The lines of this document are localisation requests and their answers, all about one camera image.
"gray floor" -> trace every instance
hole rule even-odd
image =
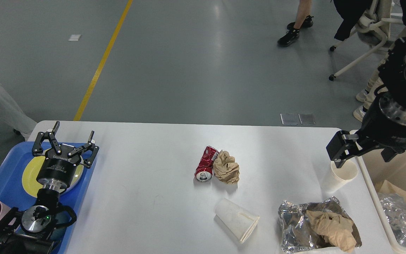
[[[0,83],[28,116],[73,120],[127,1],[0,0]],[[81,120],[282,126],[280,113],[309,113],[358,129],[355,95],[383,56],[329,81],[368,46],[353,37],[330,53],[342,20],[314,1],[314,27],[278,48],[297,5],[134,0]],[[0,119],[0,165],[21,141]]]

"red can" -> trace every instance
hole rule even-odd
[[[213,177],[213,162],[219,155],[219,151],[211,146],[207,146],[204,150],[203,156],[198,163],[197,170],[195,171],[195,179],[198,182],[208,182]]]

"yellow floor line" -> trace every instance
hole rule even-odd
[[[100,74],[101,71],[104,68],[104,65],[106,64],[106,60],[109,56],[109,54],[111,53],[111,49],[117,39],[118,33],[121,29],[121,26],[123,24],[124,18],[126,17],[128,11],[129,11],[129,7],[131,7],[133,0],[129,0],[128,3],[126,4],[126,7],[124,8],[123,14],[120,17],[120,20],[117,24],[116,30],[114,31],[114,33],[112,34],[112,38],[109,41],[109,44],[106,48],[106,51],[103,54],[103,58],[100,61],[100,64],[98,65],[97,70],[95,71],[95,74],[93,75],[92,81],[90,82],[89,87],[87,88],[87,92],[84,95],[84,98],[81,101],[81,105],[78,108],[78,111],[76,112],[76,115],[74,116],[73,121],[79,121],[81,120],[82,117],[82,113],[84,113],[84,109],[87,106],[87,103],[89,102],[90,96],[92,95],[93,89],[95,88],[95,85],[97,84],[98,79],[100,78]]]

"white sneaker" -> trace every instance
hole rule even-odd
[[[363,106],[359,106],[355,111],[353,111],[353,116],[356,118],[356,120],[363,122],[363,117],[366,114],[366,112],[363,111]]]
[[[361,90],[356,94],[355,98],[357,101],[364,103],[366,100],[366,95],[368,95],[368,92],[366,90]]]

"black sneaker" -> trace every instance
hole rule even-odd
[[[308,15],[306,16],[305,20],[303,21],[303,24],[300,28],[309,28],[312,27],[314,22],[313,22],[314,16]],[[295,22],[289,23],[288,26],[286,27],[288,30],[294,29],[294,24]]]
[[[281,37],[277,41],[277,44],[280,47],[288,47],[289,45],[294,43],[298,38],[299,38],[299,30],[298,29],[289,30],[289,31],[287,31],[285,36]]]

